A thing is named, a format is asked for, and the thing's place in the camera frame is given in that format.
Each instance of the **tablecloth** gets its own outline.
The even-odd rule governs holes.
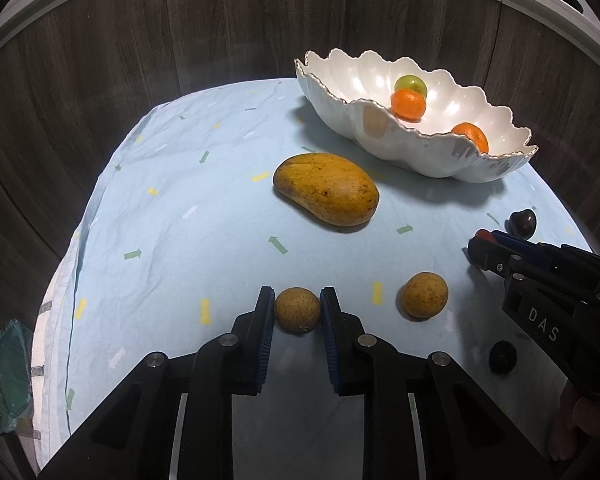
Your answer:
[[[376,181],[380,203],[360,229],[336,229],[278,196],[286,158],[345,156]],[[377,160],[329,130],[291,79],[196,92],[151,110],[100,175],[47,292],[34,338],[40,466],[144,355],[195,352],[253,309],[262,285],[334,286],[367,332],[418,356],[448,352],[539,449],[564,376],[500,309],[503,281],[471,266],[479,228],[504,230],[533,208],[532,241],[588,246],[530,165],[488,184],[432,179]],[[424,322],[397,295],[414,274],[450,295]],[[506,377],[491,346],[514,343]],[[274,330],[263,393],[234,397],[235,477],[350,479],[362,468],[363,405],[333,393],[320,331]]]

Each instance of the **metal screw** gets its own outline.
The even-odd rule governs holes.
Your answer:
[[[233,346],[238,342],[238,336],[229,332],[227,334],[222,334],[218,338],[218,341],[221,346]]]
[[[360,346],[366,346],[367,348],[369,348],[371,346],[375,346],[377,342],[378,339],[376,339],[376,336],[373,336],[371,334],[362,334],[358,336],[358,344]]]
[[[146,364],[149,368],[157,368],[164,362],[164,354],[160,352],[154,352],[149,354],[144,360],[144,364]]]
[[[445,352],[433,352],[431,360],[438,366],[447,366],[451,362],[451,357]]]

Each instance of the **scalloped ceramic bowl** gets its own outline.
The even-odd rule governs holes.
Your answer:
[[[427,110],[417,122],[389,111],[394,83],[405,74],[427,85]],[[538,150],[527,145],[531,131],[512,124],[510,108],[490,105],[482,88],[460,86],[446,70],[426,72],[409,57],[391,62],[371,50],[349,57],[334,49],[322,59],[309,51],[304,64],[296,59],[296,75],[302,92],[333,131],[377,158],[426,176],[490,182],[520,168]],[[484,132],[488,154],[450,132],[463,122]]]

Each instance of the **mango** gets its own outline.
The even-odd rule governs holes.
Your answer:
[[[360,225],[376,212],[380,194],[362,168],[331,153],[303,153],[285,160],[273,175],[284,196],[331,225]]]

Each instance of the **dark cherry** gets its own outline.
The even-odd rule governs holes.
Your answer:
[[[518,362],[516,347],[509,341],[498,341],[489,353],[489,368],[494,374],[506,375]]]
[[[515,213],[511,213],[509,217],[511,234],[521,240],[529,240],[536,232],[537,225],[536,213],[531,209],[516,211]]]

